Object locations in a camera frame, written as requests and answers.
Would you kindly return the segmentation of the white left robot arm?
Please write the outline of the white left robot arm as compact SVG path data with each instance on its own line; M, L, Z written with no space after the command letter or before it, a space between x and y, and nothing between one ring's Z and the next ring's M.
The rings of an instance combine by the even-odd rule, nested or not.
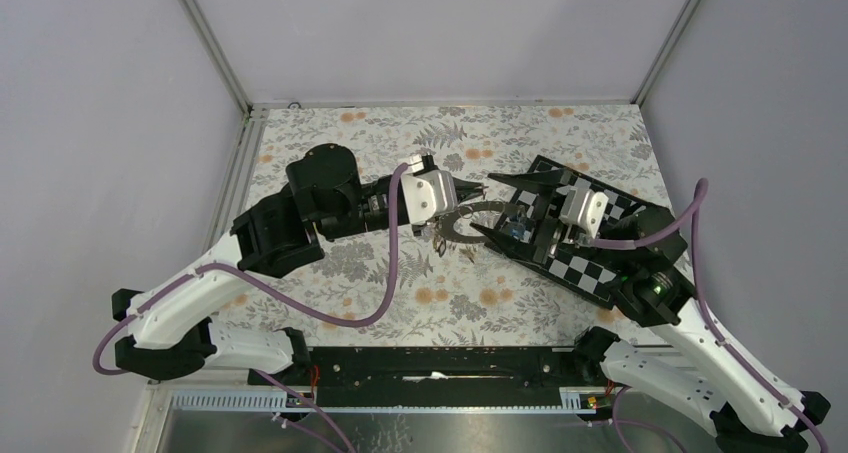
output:
M296 384L309 374L301 331L230 328L214 314L258 289L309 317L344 328L364 328L385 316L398 286L399 231L433 224L482 196L478 182L455 178L429 155L416 155L376 181L361 180L354 153L325 143L285 170L286 184L235 218L197 260L147 291L121 289L111 297L114 326L92 358L104 376L134 373L168 381L203 369L250 369ZM273 281L321 261L322 242L386 231L385 291L361 319L321 312L273 286Z

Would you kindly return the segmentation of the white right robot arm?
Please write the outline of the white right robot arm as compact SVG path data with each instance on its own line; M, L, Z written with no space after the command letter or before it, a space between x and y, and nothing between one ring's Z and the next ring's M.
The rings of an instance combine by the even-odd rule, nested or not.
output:
M698 423L724 452L804 452L810 441L828 450L820 425L829 401L772 373L713 314L698 274L676 266L695 255L706 179L680 214L564 167L497 173L494 180L534 197L529 213L509 215L529 227L528 238L505 227L483 229L497 251L527 266L577 260L609 271L598 291L697 370L689 376L653 366L616 334L593 327L575 343L579 380L635 388Z

